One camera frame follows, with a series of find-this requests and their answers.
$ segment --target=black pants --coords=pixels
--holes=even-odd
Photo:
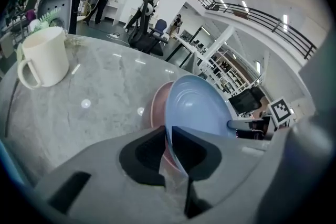
[[[101,16],[103,15],[103,11],[104,11],[104,8],[105,8],[106,4],[107,4],[106,0],[98,0],[98,3],[96,4],[95,7],[91,6],[91,8],[94,8],[94,9],[91,10],[89,16],[86,17],[85,21],[89,22],[90,19],[91,19],[91,17],[93,16],[93,14],[97,11],[97,14],[96,14],[94,22],[96,24],[100,23]]]
[[[69,34],[74,34],[74,35],[76,34],[77,11],[78,11],[79,3],[80,3],[80,0],[72,0]]]
[[[126,28],[129,29],[135,22],[136,20],[138,20],[141,17],[141,11],[140,9],[138,9],[137,13],[134,14],[134,16],[132,17],[132,19],[129,21],[129,23],[127,24]],[[151,17],[150,16],[145,16],[145,25],[143,28],[143,33],[146,35],[148,32],[148,24],[149,24],[149,19]]]

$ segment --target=table leg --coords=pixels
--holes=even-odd
[[[180,64],[179,67],[182,67],[182,65],[186,62],[186,60],[188,60],[188,58],[190,57],[191,54],[192,54],[192,53],[189,52],[188,56],[183,60],[182,64]]]
[[[182,48],[182,44],[179,44],[178,47],[176,49],[174,49],[174,51],[167,57],[167,59],[165,60],[166,62],[168,62],[170,59],[172,59],[172,57],[175,55],[175,53],[178,52],[179,49]]]

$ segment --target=plate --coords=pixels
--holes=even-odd
[[[151,127],[164,125],[165,104],[173,83],[167,82],[156,91],[151,105]]]
[[[217,90],[204,79],[186,75],[176,80],[171,87],[165,107],[165,126],[170,152],[185,173],[172,151],[172,127],[189,127],[198,131],[236,138],[235,130],[227,127],[232,120],[225,101]]]

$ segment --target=white column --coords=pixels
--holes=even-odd
[[[229,25],[225,31],[217,38],[217,40],[208,48],[206,53],[204,53],[205,59],[209,60],[212,55],[214,55],[217,50],[227,41],[230,36],[234,33],[235,28],[232,25]]]
[[[269,64],[269,58],[270,58],[270,52],[269,50],[265,50],[264,51],[264,66],[263,66],[263,72],[262,75],[264,76],[264,81],[263,81],[263,85],[265,85],[265,78],[266,78],[266,74],[267,74],[267,68],[268,68],[268,64]]]

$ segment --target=blue plate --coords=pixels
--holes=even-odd
[[[232,119],[230,110],[217,90],[204,79],[186,75],[174,82],[165,108],[165,126],[172,156],[179,169],[185,172],[172,151],[172,126],[236,138],[235,130],[227,127]]]

